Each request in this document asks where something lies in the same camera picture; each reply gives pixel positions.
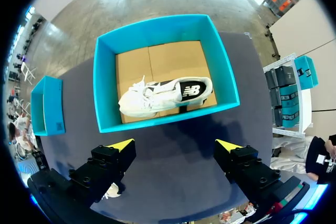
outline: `white shirt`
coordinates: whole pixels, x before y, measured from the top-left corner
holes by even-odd
[[[19,117],[18,119],[15,120],[14,125],[20,132],[20,136],[16,136],[15,139],[21,145],[23,149],[31,151],[32,149],[28,145],[27,141],[24,141],[23,139],[23,130],[26,128],[27,119],[28,118]],[[35,138],[35,135],[33,133],[33,129],[31,126],[32,125],[28,127],[28,132],[26,135],[27,135],[28,141],[30,141],[37,148],[36,138]]]

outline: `black box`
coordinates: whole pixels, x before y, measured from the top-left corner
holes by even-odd
[[[268,89],[273,89],[279,86],[277,75],[274,69],[271,69],[265,73]]]
[[[277,127],[282,126],[282,109],[274,109],[274,120]]]
[[[269,96],[271,98],[272,106],[281,106],[281,95],[279,88],[270,89]]]
[[[280,66],[279,68],[275,69],[275,74],[277,76],[279,87],[296,83],[292,67]]]

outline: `cardboard sheet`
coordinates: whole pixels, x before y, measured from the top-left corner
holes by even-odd
[[[145,82],[168,81],[180,77],[209,77],[210,73],[199,41],[182,41],[145,47],[116,55],[118,98],[130,86],[141,80]],[[215,91],[202,106],[188,106],[187,110],[216,105]],[[161,111],[156,116],[177,114],[178,108]],[[144,118],[121,115],[122,122],[135,122]]]

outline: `shelf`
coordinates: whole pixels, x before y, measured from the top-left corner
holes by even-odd
[[[296,81],[296,85],[298,88],[298,97],[299,97],[299,128],[297,131],[294,130],[284,130],[279,129],[278,127],[273,128],[273,133],[285,135],[285,136],[293,136],[304,138],[305,137],[305,130],[311,126],[312,121],[312,109],[311,109],[311,95],[310,89],[301,90],[299,75],[295,66],[294,60],[297,58],[296,53],[290,54],[280,60],[269,64],[263,68],[264,73],[271,70],[272,68],[278,68],[282,65],[285,66],[292,66],[294,77]]]

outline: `concrete floor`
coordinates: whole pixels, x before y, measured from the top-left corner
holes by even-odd
[[[27,64],[37,67],[37,83],[44,75],[58,77],[93,57],[96,38],[108,31],[164,15],[208,14],[218,30],[249,32],[265,66],[274,61],[265,25],[277,18],[262,1],[74,0],[52,23],[45,22],[30,46]],[[33,86],[21,84],[21,96],[28,101]]]

